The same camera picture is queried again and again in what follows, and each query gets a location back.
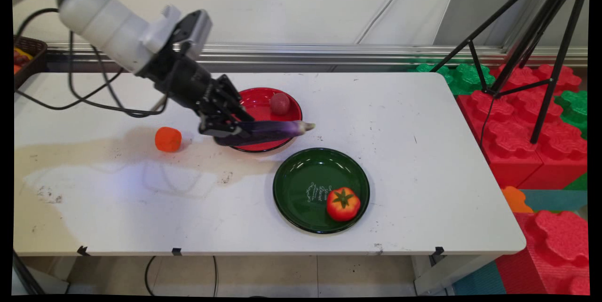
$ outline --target red plate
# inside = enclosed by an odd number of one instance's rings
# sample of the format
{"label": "red plate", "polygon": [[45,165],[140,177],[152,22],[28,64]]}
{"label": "red plate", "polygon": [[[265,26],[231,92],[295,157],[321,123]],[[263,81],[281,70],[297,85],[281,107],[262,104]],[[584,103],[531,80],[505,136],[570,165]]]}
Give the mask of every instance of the red plate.
{"label": "red plate", "polygon": [[[271,113],[271,109],[269,108],[269,99],[276,93],[283,93],[288,96],[288,99],[291,100],[291,107],[288,109],[288,113],[284,115],[276,115]],[[240,92],[240,96],[243,98],[240,100],[240,104],[242,104],[246,109],[247,113],[254,117],[255,120],[302,120],[303,113],[301,112],[301,107],[299,107],[299,103],[290,96],[289,94],[274,88],[251,88],[247,90],[243,90]],[[290,139],[284,139],[279,141],[272,141],[270,143],[258,143],[255,145],[243,145],[243,146],[233,146],[232,148],[247,152],[262,152],[268,150],[274,150],[279,148]]]}

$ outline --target brown basket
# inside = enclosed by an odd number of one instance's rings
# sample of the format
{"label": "brown basket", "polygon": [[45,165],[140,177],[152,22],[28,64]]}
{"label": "brown basket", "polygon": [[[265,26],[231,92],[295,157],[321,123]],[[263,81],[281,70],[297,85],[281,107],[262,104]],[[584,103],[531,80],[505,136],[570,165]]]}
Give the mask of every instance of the brown basket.
{"label": "brown basket", "polygon": [[13,35],[13,45],[34,57],[15,74],[15,90],[17,90],[30,76],[46,70],[48,45],[40,40],[23,36],[19,38],[19,42],[15,43],[15,35]]}

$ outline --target green plate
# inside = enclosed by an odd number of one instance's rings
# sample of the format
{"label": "green plate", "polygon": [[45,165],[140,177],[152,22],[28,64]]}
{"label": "green plate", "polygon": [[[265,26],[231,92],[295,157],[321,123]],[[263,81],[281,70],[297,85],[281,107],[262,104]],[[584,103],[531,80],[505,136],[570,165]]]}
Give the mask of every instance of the green plate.
{"label": "green plate", "polygon": [[[331,190],[348,187],[359,197],[357,215],[334,221],[326,212]],[[274,201],[281,214],[312,233],[336,233],[351,227],[366,211],[370,200],[368,178],[362,168],[342,152],[327,148],[301,150],[287,158],[274,177]]]}

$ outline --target floor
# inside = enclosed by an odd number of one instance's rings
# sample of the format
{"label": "floor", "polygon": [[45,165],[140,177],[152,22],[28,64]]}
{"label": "floor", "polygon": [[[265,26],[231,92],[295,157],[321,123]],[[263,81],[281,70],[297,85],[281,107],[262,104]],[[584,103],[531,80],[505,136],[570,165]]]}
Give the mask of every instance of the floor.
{"label": "floor", "polygon": [[[150,256],[78,257],[69,294],[148,295]],[[408,256],[218,256],[217,296],[415,296]],[[155,295],[213,296],[210,256],[157,257],[148,272]]]}

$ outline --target purple eggplant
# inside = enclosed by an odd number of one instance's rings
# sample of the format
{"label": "purple eggplant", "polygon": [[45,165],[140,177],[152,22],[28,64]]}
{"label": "purple eggplant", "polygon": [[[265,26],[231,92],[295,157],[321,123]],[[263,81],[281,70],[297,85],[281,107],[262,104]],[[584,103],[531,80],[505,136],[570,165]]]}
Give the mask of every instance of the purple eggplant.
{"label": "purple eggplant", "polygon": [[250,136],[242,137],[241,134],[227,137],[214,137],[215,143],[225,146],[254,145],[256,143],[269,143],[289,139],[291,137],[305,134],[316,125],[303,122],[302,120],[277,121],[256,120],[250,122],[239,122],[238,126],[248,131]]}

